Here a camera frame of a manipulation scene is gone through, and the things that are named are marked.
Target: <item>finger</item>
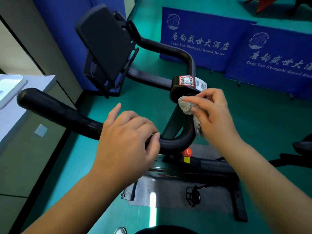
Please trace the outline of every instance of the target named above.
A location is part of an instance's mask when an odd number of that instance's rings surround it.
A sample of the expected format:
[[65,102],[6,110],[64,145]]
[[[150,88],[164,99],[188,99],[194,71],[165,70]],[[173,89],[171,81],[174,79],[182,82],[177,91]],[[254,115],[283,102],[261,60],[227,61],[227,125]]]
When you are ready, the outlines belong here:
[[152,134],[157,133],[158,129],[154,124],[146,123],[137,129],[142,140],[145,142]]
[[117,115],[118,115],[120,109],[121,109],[121,103],[118,103],[118,104],[108,113],[107,118],[106,118],[106,120],[105,120],[105,122],[104,122],[104,126],[109,127],[109,126],[111,126],[111,125],[115,122],[116,117],[117,117]]
[[148,120],[145,117],[135,117],[132,120],[130,120],[126,125],[129,126],[132,129],[138,129],[139,127],[141,127],[142,125],[149,123],[151,125],[154,125],[153,122],[151,122],[150,120]]
[[210,124],[207,114],[202,110],[198,109],[197,107],[192,107],[190,111],[198,118],[202,127]]
[[206,110],[209,114],[211,114],[213,110],[217,107],[212,101],[197,96],[185,97],[183,98],[183,101],[194,103],[198,105],[200,108]]
[[122,126],[137,116],[138,114],[136,114],[134,111],[124,111],[117,117],[114,125]]
[[227,104],[227,100],[221,89],[214,89],[214,88],[206,89],[206,90],[201,91],[196,96],[201,97],[201,98],[211,97],[212,101],[216,104]]
[[160,133],[155,133],[150,140],[149,145],[146,148],[146,156],[147,156],[147,163],[149,168],[152,166],[153,162],[156,160],[160,150],[160,143],[159,143]]

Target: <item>shoe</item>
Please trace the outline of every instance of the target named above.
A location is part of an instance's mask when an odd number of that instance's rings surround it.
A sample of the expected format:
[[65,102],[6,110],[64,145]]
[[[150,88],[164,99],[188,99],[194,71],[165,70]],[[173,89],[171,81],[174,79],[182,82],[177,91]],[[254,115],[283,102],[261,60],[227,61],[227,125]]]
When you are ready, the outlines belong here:
[[126,228],[117,228],[114,234],[127,234]]

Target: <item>left hand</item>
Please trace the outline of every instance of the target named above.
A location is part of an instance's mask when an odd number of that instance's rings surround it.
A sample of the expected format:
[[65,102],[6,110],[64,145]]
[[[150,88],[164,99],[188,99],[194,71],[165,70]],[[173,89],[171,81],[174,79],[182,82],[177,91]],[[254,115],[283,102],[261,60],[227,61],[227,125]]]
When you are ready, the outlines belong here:
[[[153,122],[133,111],[124,111],[116,118],[120,109],[119,103],[103,124],[90,173],[112,179],[122,190],[137,181],[153,165],[160,150],[160,133]],[[152,134],[145,150],[145,141]]]

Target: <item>teal floor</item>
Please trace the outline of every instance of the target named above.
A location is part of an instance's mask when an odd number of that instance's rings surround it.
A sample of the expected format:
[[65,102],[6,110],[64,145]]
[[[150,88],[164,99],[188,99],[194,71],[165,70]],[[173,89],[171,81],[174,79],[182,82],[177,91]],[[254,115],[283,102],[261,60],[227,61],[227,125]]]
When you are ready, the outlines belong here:
[[[253,6],[246,9],[244,0],[138,0],[131,18],[142,36],[160,41],[162,6],[198,12],[212,13],[241,19],[258,20],[258,24],[312,32],[312,14],[300,8],[299,17],[292,20],[274,18],[263,13],[254,17]],[[294,0],[280,0],[278,7],[291,7]],[[134,67],[166,78],[184,74],[186,67],[179,63],[161,60],[154,52],[140,50]],[[224,90],[237,130],[241,137],[268,160],[278,158],[279,153],[293,153],[291,143],[301,140],[312,132],[312,102],[252,85],[223,78],[221,73],[197,68],[197,76],[211,87]],[[125,80],[119,98],[105,99],[87,96],[81,110],[90,118],[103,122],[108,112],[121,102],[122,110],[134,110],[152,120],[162,131],[175,105],[169,99],[169,92],[146,86],[129,79]],[[38,197],[25,226],[33,222],[51,205],[57,202],[81,177],[90,170],[96,155],[98,141],[71,133],[53,171]],[[295,185],[312,197],[312,169],[283,167],[279,169]],[[157,210],[157,224],[172,224],[190,228],[198,233],[269,233],[261,214],[244,191],[249,222],[234,221],[232,215],[214,212],[185,210]],[[126,227],[129,234],[149,226],[149,207],[130,206],[117,197],[107,211],[91,229],[90,233],[113,234],[116,228]]]

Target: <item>qr code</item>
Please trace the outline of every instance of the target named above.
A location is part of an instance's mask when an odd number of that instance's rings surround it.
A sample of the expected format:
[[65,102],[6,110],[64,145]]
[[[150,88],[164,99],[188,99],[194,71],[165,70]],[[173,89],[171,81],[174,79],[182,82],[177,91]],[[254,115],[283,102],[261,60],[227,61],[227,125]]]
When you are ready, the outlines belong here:
[[193,77],[180,76],[180,84],[194,86]]
[[196,87],[200,87],[201,89],[205,89],[204,83],[203,82],[199,82],[198,80],[196,81]]

